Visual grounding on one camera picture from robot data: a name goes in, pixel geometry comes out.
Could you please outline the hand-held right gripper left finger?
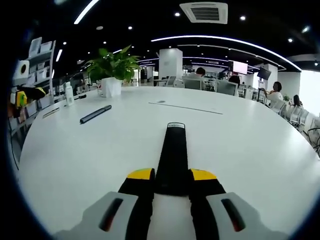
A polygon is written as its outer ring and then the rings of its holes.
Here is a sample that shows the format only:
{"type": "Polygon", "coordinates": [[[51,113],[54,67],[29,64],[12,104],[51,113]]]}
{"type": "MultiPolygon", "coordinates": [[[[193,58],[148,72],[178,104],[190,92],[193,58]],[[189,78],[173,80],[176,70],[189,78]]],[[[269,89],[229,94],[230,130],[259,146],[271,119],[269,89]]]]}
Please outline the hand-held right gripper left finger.
{"type": "Polygon", "coordinates": [[[88,207],[79,224],[54,234],[55,240],[145,240],[153,214],[154,168],[131,172],[118,191],[88,207]]]}

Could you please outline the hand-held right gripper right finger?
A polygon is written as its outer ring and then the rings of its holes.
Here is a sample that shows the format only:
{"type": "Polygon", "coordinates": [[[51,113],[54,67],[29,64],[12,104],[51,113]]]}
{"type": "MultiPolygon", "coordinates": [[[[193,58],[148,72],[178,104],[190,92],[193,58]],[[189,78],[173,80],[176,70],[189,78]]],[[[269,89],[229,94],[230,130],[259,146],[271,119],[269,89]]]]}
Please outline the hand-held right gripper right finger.
{"type": "Polygon", "coordinates": [[[211,172],[189,170],[190,214],[197,240],[286,240],[288,235],[266,227],[253,206],[226,192],[211,172]]]}

